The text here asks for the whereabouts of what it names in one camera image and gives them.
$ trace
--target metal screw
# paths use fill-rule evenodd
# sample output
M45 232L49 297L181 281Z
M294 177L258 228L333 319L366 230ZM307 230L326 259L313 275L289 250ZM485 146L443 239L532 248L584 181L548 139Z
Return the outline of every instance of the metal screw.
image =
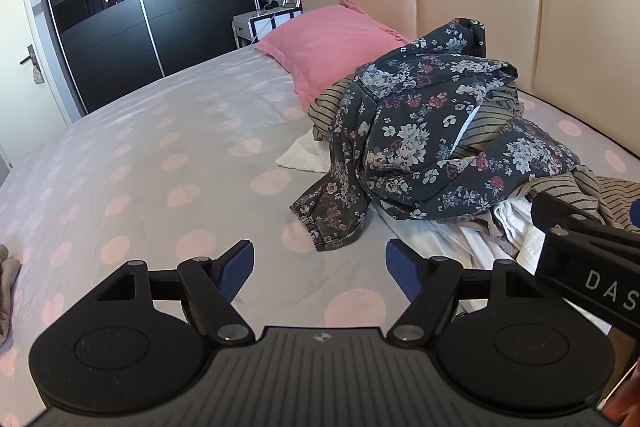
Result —
M417 341L423 338L424 330L420 326L415 326L413 324L403 324L402 326L398 326L394 330L394 336L396 339L400 339L401 341Z
M227 324L218 330L218 336L226 341L241 341L248 334L248 328L242 324Z

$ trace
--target nightstand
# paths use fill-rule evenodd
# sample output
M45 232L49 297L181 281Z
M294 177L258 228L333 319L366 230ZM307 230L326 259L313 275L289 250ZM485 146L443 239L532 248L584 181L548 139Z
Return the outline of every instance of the nightstand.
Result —
M273 10L258 10L234 17L232 27L238 49L259 41L271 30L302 13L296 6L279 6Z

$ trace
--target white door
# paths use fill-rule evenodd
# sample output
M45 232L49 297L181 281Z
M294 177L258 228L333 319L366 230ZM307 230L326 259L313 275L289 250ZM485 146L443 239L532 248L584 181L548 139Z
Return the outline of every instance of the white door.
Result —
M0 0L0 147L12 167L66 129L48 79L36 84L33 63L20 63L33 45L24 0Z

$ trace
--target pile of clothes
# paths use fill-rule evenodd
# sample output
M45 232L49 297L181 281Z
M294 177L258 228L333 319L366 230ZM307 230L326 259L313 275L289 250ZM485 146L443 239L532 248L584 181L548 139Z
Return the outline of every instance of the pile of clothes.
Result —
M356 241L371 201L394 219L500 235L492 207L542 191L639 231L628 207L640 185L598 178L524 120L517 77L508 62L486 58L484 26L468 19L356 69L326 133L330 171L291 206L316 249Z

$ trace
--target floral jacket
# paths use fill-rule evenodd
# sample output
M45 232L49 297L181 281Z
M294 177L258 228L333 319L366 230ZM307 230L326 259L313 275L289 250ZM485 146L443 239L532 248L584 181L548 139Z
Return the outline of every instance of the floral jacket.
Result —
M450 158L487 94L518 76L484 57L482 23L454 19L356 70L328 134L329 174L291 205L317 250L354 242L371 200L394 219L477 214L579 163L517 117L479 155Z

